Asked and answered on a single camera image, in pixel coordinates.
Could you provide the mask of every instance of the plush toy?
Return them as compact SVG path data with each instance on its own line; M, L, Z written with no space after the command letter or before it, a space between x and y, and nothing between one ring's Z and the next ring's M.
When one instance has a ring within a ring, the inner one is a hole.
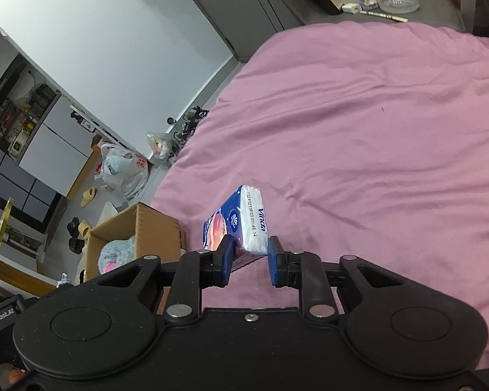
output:
M105 244L99 253L98 269L100 274L130 263L136 257L134 236L128 240L116 240Z

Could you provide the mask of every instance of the bed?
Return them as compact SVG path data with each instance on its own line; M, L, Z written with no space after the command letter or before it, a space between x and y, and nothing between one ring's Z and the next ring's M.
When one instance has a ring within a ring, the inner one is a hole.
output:
M241 184L261 188L285 250L356 254L471 304L489 327L489 39L418 23L275 35L221 93L152 206L195 250ZM203 304L289 307L297 292L270 285L264 258L205 290Z

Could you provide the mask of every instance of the charger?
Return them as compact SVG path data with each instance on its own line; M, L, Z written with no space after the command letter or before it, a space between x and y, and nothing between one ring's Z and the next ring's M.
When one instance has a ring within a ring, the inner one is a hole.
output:
M358 13L360 12L360 4L359 3L348 3L342 6L343 12L344 13Z

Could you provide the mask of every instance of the white wall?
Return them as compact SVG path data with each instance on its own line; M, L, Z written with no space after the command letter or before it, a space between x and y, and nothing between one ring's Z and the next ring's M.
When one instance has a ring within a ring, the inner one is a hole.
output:
M0 29L144 154L231 58L192 0L0 0Z

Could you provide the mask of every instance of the gray floor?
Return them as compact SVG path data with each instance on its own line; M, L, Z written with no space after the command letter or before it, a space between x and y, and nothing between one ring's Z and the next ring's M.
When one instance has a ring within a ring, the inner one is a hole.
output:
M209 110L215 105L221 91L228 85L233 77L240 72L242 68L243 65L239 64L236 69L234 69L231 74L228 75L221 86L203 106L204 109ZM145 188L129 203L135 204L136 202L141 201L142 203L150 205L152 197L156 193L157 187L161 184L166 174L167 170L152 167L149 174L149 181ZM91 175L84 182L82 189L79 191L78 197L68 202L67 209L56 230L51 245L46 250L45 260L40 266L41 269L39 273L57 280L61 278L62 273L66 273L70 279L73 279L76 276L78 263L82 256L74 254L69 250L70 235L67 231L67 224L71 222L73 217L76 216L80 220L87 220L91 225L96 225L105 203L111 202L115 207L122 205L122 199L107 191L98 190L94 200L91 201L87 207L81 207L80 202L82 193L93 186L94 173L91 173Z

